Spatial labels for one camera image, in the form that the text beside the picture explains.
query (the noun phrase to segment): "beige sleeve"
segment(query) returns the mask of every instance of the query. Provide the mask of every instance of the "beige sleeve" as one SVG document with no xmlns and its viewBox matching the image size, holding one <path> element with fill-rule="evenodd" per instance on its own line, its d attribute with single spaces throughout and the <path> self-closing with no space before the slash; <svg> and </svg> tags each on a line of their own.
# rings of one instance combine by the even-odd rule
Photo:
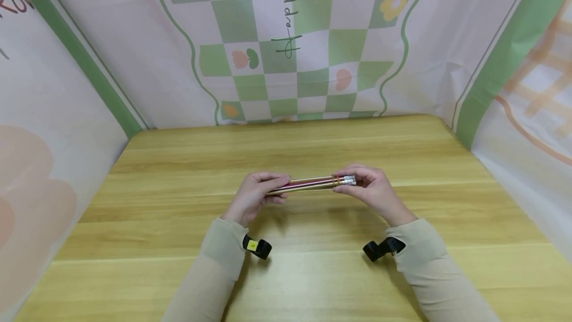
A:
<svg viewBox="0 0 572 322">
<path fill-rule="evenodd" d="M 213 221 L 199 256 L 169 304 L 163 322 L 219 322 L 238 279 L 248 229 L 234 221 Z"/>
<path fill-rule="evenodd" d="M 406 244 L 395 255 L 397 269 L 413 287 L 430 322 L 500 321 L 425 219 L 388 228 L 386 234 Z"/>
</svg>

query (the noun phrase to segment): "hand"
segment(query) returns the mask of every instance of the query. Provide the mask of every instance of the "hand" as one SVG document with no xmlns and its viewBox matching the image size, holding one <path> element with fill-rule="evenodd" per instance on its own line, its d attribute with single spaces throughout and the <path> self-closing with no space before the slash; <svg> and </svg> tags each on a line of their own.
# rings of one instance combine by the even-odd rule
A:
<svg viewBox="0 0 572 322">
<path fill-rule="evenodd" d="M 335 187 L 334 191 L 360 199 L 372 207 L 392 227 L 417 220 L 417 216 L 399 199 L 381 169 L 352 164 L 335 172 L 334 175 L 355 175 L 361 186 L 340 185 Z"/>
<path fill-rule="evenodd" d="M 260 172 L 247 175 L 221 218 L 236 221 L 243 227 L 247 227 L 264 205 L 285 202 L 286 194 L 267 197 L 266 193 L 285 186 L 289 182 L 290 176 L 286 174 Z"/>
</svg>

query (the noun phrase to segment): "wood grain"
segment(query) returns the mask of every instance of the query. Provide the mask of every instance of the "wood grain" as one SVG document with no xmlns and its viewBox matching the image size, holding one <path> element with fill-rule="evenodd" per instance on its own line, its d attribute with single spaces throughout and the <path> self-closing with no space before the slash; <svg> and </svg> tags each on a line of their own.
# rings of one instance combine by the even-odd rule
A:
<svg viewBox="0 0 572 322">
<path fill-rule="evenodd" d="M 245 174 L 382 167 L 443 236 L 504 322 L 569 321 L 572 269 L 438 119 L 403 116 L 145 131 L 129 143 L 18 321 L 160 321 L 211 220 Z M 384 222 L 330 191 L 293 193 L 251 226 L 228 322 L 423 321 L 391 258 L 361 251 Z"/>
</svg>

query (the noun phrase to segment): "orange curved line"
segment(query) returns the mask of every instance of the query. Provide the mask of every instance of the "orange curved line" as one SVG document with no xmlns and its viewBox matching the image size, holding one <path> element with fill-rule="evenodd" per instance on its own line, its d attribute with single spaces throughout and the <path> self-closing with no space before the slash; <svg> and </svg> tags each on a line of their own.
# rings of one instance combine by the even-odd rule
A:
<svg viewBox="0 0 572 322">
<path fill-rule="evenodd" d="M 532 144 L 534 144 L 534 146 L 536 146 L 536 148 L 540 149 L 542 152 L 548 154 L 549 156 L 553 157 L 554 159 L 557 159 L 564 164 L 568 164 L 569 166 L 572 166 L 572 158 L 571 157 L 566 157 L 566 156 L 564 156 L 564 154 L 556 152 L 555 150 L 553 150 L 552 148 L 550 148 L 549 146 L 545 145 L 540 140 L 538 140 L 538 138 L 536 138 L 533 135 L 531 135 L 530 133 L 528 133 L 522 126 L 520 126 L 518 121 L 512 115 L 512 110 L 511 110 L 508 102 L 503 97 L 497 96 L 497 97 L 495 97 L 495 100 L 497 100 L 502 105 L 502 107 L 504 108 L 504 113 L 506 114 L 508 121 L 511 122 L 513 127 L 515 127 L 515 129 L 520 134 L 522 134 L 527 140 L 529 140 Z"/>
</svg>

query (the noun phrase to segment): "green checkered pattern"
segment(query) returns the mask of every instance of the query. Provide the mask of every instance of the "green checkered pattern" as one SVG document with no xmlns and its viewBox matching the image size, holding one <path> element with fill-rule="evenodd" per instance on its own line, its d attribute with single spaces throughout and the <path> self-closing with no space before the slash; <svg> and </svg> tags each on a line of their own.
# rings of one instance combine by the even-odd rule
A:
<svg viewBox="0 0 572 322">
<path fill-rule="evenodd" d="M 410 0 L 170 0 L 223 122 L 372 116 Z"/>
</svg>

